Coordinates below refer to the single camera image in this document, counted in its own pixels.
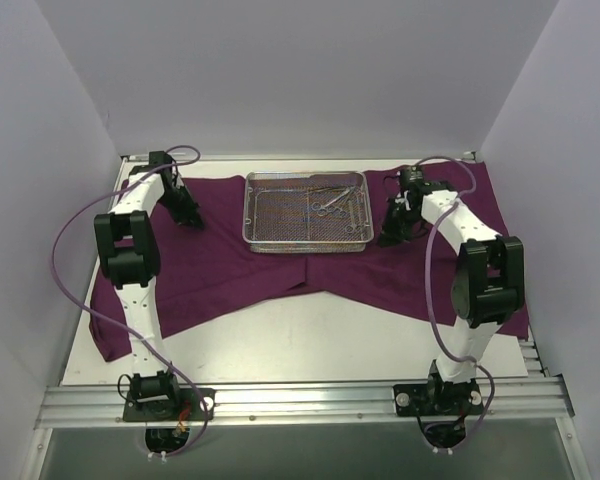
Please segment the metal mesh instrument tray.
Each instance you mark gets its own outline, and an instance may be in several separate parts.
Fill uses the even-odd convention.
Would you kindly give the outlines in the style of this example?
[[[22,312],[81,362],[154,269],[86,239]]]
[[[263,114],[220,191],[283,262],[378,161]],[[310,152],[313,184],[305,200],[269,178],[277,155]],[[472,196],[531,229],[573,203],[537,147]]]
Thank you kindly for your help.
[[[349,215],[318,216],[310,208],[346,188],[360,230],[347,234]],[[252,172],[244,192],[242,236],[250,249],[264,254],[328,254],[363,251],[374,238],[366,176],[361,172]]]

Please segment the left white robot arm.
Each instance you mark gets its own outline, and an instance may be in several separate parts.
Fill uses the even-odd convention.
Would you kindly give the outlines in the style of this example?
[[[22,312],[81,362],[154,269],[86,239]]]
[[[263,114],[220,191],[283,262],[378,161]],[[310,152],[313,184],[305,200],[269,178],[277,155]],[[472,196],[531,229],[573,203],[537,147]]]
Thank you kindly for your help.
[[[170,419],[180,411],[182,395],[164,352],[157,312],[161,256],[150,221],[157,206],[179,226],[204,228],[199,204],[171,150],[151,152],[145,166],[132,170],[112,208],[94,218],[94,230],[101,273],[114,288],[129,331],[134,371],[128,376],[127,401]]]

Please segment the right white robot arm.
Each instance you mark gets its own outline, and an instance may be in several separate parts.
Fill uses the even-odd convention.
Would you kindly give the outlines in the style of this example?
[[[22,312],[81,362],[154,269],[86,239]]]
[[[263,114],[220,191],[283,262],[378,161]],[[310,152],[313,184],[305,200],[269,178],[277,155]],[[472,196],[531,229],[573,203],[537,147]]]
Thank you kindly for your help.
[[[440,378],[424,388],[424,400],[435,412],[449,411],[460,400],[457,384],[476,376],[492,337],[524,305],[524,248],[515,236],[504,236],[484,223],[463,202],[462,193],[445,181],[410,180],[388,200],[378,245],[414,240],[430,226],[425,247],[425,300],[441,354],[435,361]],[[456,315],[451,336],[441,339],[432,291],[432,253],[437,235],[456,254],[451,303]]]

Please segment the silver surgical forceps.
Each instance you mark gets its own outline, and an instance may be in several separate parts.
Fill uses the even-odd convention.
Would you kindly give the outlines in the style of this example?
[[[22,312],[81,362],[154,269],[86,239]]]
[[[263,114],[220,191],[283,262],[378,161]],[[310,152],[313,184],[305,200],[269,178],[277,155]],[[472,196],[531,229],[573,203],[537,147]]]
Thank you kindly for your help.
[[[349,215],[349,205],[356,197],[355,193],[349,193],[344,196],[333,205],[331,213],[337,218],[346,218]]]

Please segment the silver surgical scissors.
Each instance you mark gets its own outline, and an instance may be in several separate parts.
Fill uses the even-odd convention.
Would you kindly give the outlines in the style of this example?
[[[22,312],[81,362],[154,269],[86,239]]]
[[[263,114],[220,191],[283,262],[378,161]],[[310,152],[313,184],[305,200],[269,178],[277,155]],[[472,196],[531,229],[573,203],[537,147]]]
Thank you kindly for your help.
[[[338,204],[346,200],[350,194],[352,193],[352,188],[346,188],[339,192],[335,197],[324,201],[322,203],[316,201],[310,205],[310,208],[313,212],[315,212],[318,216],[327,216],[336,212],[339,207]]]

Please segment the purple cloth wrap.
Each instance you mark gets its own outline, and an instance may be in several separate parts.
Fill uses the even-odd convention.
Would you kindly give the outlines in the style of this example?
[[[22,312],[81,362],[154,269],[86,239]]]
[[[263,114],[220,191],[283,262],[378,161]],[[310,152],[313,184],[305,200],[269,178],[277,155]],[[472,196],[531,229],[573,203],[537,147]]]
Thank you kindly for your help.
[[[427,320],[426,238],[388,248],[374,240],[354,254],[257,254],[242,238],[245,178],[185,182],[200,204],[204,230],[176,225],[161,206],[151,214],[162,263],[156,300],[164,338],[264,300],[321,291]],[[436,320],[452,325],[455,255],[441,235],[436,236],[432,259]],[[92,316],[89,330],[104,361],[131,353],[122,329]]]

